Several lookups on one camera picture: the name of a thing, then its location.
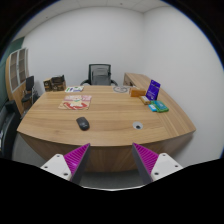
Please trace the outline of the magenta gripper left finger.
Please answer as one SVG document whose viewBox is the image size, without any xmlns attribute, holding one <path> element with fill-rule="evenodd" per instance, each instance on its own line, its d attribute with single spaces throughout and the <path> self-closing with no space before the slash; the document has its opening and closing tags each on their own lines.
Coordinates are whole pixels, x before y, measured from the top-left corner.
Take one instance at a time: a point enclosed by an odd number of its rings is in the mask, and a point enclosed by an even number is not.
<svg viewBox="0 0 224 224">
<path fill-rule="evenodd" d="M 48 160 L 42 169 L 65 180 L 79 184 L 90 154 L 90 145 L 85 144 L 71 152 L 56 154 Z"/>
</svg>

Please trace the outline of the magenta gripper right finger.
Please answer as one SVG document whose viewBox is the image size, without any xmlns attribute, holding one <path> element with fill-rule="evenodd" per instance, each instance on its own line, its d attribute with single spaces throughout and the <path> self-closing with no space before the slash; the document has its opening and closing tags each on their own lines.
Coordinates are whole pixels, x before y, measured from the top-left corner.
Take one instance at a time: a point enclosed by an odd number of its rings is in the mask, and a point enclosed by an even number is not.
<svg viewBox="0 0 224 224">
<path fill-rule="evenodd" d="M 132 144 L 132 154 L 144 185 L 182 169 L 167 153 L 157 154 L 137 143 Z"/>
</svg>

